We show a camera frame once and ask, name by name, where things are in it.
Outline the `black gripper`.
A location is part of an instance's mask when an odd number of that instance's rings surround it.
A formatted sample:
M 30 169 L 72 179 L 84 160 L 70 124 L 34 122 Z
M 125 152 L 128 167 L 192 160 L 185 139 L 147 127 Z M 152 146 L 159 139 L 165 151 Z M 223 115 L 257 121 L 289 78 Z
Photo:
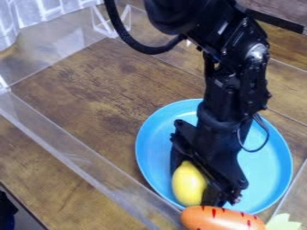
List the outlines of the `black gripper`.
M 171 134 L 171 174 L 189 161 L 208 180 L 203 192 L 203 206 L 236 204 L 248 180 L 241 171 L 237 154 L 252 125 L 252 118 L 219 121 L 201 102 L 196 108 L 193 126 L 181 119 L 173 121 Z

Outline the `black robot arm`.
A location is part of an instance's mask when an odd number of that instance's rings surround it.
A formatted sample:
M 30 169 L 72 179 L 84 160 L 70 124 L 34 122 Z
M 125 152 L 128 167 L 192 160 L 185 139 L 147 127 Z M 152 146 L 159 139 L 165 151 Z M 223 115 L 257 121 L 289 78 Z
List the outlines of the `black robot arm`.
M 197 122 L 173 121 L 171 169 L 192 161 L 208 180 L 199 203 L 235 204 L 248 187 L 237 153 L 271 97 L 265 32 L 235 0 L 144 0 L 144 4 L 153 26 L 169 35 L 184 35 L 205 60 Z

